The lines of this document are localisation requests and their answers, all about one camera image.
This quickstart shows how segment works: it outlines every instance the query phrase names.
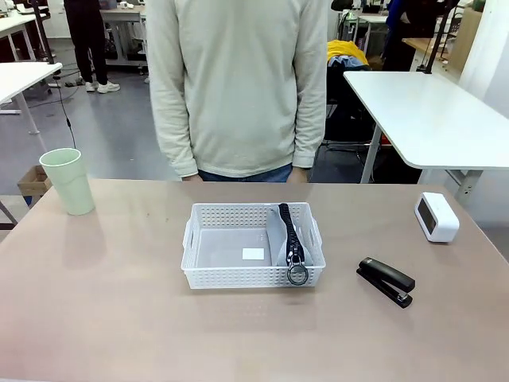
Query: black pants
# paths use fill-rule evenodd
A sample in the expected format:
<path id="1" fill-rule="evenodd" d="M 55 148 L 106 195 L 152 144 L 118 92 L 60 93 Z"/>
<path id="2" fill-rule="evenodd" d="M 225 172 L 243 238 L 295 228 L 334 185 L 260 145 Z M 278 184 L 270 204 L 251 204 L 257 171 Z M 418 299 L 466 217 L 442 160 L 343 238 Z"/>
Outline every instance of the black pants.
<path id="1" fill-rule="evenodd" d="M 415 49 L 405 44 L 402 39 L 417 37 L 412 33 L 408 24 L 399 22 L 398 26 L 392 29 L 387 36 L 387 43 L 383 51 L 385 62 L 384 72 L 409 72 L 414 61 Z"/>
<path id="2" fill-rule="evenodd" d="M 106 58 L 104 56 L 104 24 L 101 13 L 96 9 L 66 6 L 67 21 L 76 54 L 76 63 L 86 82 L 92 82 L 92 70 L 88 59 L 91 50 L 97 82 L 105 85 L 108 81 Z"/>

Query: black stapler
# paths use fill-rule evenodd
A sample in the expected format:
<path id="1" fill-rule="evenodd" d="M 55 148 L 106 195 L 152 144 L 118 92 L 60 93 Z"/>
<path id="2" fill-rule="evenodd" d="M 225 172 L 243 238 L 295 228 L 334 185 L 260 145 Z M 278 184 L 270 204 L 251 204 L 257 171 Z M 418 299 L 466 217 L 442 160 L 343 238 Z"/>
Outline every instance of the black stapler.
<path id="1" fill-rule="evenodd" d="M 408 293 L 415 288 L 415 280 L 404 273 L 370 257 L 359 263 L 357 273 L 403 309 L 412 303 L 412 296 Z"/>

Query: person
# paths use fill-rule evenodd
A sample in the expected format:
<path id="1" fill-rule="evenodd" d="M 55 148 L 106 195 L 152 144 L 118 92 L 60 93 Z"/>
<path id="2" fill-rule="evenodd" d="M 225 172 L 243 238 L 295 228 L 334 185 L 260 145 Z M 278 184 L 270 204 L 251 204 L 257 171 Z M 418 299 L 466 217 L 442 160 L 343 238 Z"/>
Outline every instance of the person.
<path id="1" fill-rule="evenodd" d="M 403 38 L 433 38 L 437 17 L 445 13 L 447 2 L 438 0 L 392 0 L 387 8 L 389 34 L 384 49 L 383 70 L 408 72 L 414 60 L 415 49 L 405 44 Z M 452 7 L 459 0 L 453 0 Z"/>
<path id="2" fill-rule="evenodd" d="M 324 136 L 327 4 L 150 0 L 157 138 L 184 181 L 306 182 Z"/>
<path id="3" fill-rule="evenodd" d="M 104 56 L 104 24 L 98 0 L 64 0 L 76 63 L 85 81 L 87 92 L 95 92 L 88 50 L 94 62 L 97 92 L 109 93 L 120 90 L 120 85 L 108 81 Z"/>

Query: yellow jacket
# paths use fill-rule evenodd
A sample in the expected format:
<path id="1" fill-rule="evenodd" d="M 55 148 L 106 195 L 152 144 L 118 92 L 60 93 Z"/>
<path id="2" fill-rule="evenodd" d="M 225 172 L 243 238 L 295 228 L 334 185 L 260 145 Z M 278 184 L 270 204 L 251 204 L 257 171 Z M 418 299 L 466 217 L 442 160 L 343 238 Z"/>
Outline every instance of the yellow jacket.
<path id="1" fill-rule="evenodd" d="M 354 56 L 368 65 L 364 52 L 357 48 L 353 41 L 333 40 L 327 43 L 327 62 L 335 56 Z"/>

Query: white digital clock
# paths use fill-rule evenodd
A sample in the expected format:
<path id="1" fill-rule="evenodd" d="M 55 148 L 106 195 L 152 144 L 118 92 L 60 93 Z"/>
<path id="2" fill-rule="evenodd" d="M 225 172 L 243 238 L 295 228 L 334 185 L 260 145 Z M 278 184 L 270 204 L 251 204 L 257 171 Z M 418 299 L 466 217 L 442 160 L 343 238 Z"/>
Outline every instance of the white digital clock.
<path id="1" fill-rule="evenodd" d="M 453 241 L 460 229 L 460 221 L 441 193 L 422 193 L 415 215 L 426 238 L 434 243 Z"/>

